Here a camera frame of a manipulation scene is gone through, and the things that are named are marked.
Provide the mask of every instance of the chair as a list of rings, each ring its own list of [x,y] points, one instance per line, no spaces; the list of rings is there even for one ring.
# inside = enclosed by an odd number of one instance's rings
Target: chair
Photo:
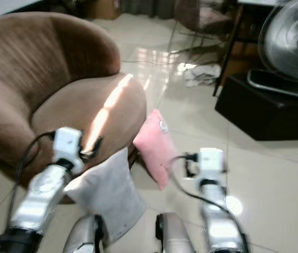
[[[195,32],[191,43],[190,54],[199,33],[203,34],[227,34],[233,27],[233,21],[224,15],[228,10],[231,0],[176,0],[174,7],[175,25],[170,37],[168,52],[171,50],[172,39],[179,22],[187,29]]]
[[[146,119],[142,86],[119,73],[120,54],[109,35],[90,22],[57,13],[0,17],[0,171],[14,179],[27,146],[45,131],[84,131],[83,147],[104,137],[85,169],[128,147]],[[52,142],[42,139],[28,157],[21,185],[42,171]]]

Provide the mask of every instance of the black cable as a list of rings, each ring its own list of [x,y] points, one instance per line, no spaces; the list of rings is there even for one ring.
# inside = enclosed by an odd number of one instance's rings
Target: black cable
[[[180,156],[177,156],[177,157],[174,157],[171,161],[170,161],[170,164],[173,164],[175,161],[177,161],[178,159],[188,159],[188,160],[193,160],[195,161],[196,160],[196,157],[190,157],[190,155],[188,156],[185,156],[185,155],[180,155]],[[209,200],[209,199],[206,199],[206,198],[203,198],[201,196],[197,196],[197,195],[194,195],[192,193],[189,193],[188,191],[186,191],[179,183],[178,183],[178,180],[176,178],[176,175],[173,173],[173,169],[171,169],[171,172],[170,172],[170,175],[172,177],[172,180],[173,182],[175,183],[176,187],[182,191],[184,194],[186,194],[187,196],[189,197],[192,197],[192,198],[195,198],[195,199],[199,199],[205,203],[208,203],[210,205],[213,205],[213,206],[216,206],[218,207],[221,211],[225,212],[228,217],[235,223],[235,225],[237,226],[237,229],[239,231],[239,234],[240,236],[242,237],[242,240],[243,240],[243,243],[244,243],[244,246],[246,248],[246,252],[249,253],[251,252],[250,248],[249,248],[249,242],[248,242],[248,239],[247,239],[247,234],[244,232],[244,229],[243,227],[240,225],[239,221],[237,220],[237,218],[235,217],[235,215],[230,211],[228,210],[227,208],[221,206],[221,205],[218,205],[217,203]]]
[[[8,211],[7,211],[6,230],[10,226],[10,221],[11,221],[11,218],[12,218],[12,212],[13,212],[13,208],[14,208],[14,202],[15,202],[16,193],[17,193],[17,187],[18,187],[18,185],[20,183],[22,170],[25,167],[25,163],[26,163],[26,160],[28,158],[29,153],[30,153],[31,149],[34,147],[34,145],[39,141],[39,139],[41,139],[44,136],[54,136],[54,134],[55,134],[55,132],[52,131],[52,132],[45,132],[45,133],[42,133],[39,136],[37,136],[31,142],[31,144],[29,144],[29,146],[27,147],[27,149],[26,149],[26,151],[25,151],[25,153],[23,155],[22,160],[21,160],[21,162],[18,165],[17,170],[16,170],[15,183],[14,183],[14,186],[13,186],[13,192],[12,192],[11,202],[9,204],[9,208],[8,208]]]

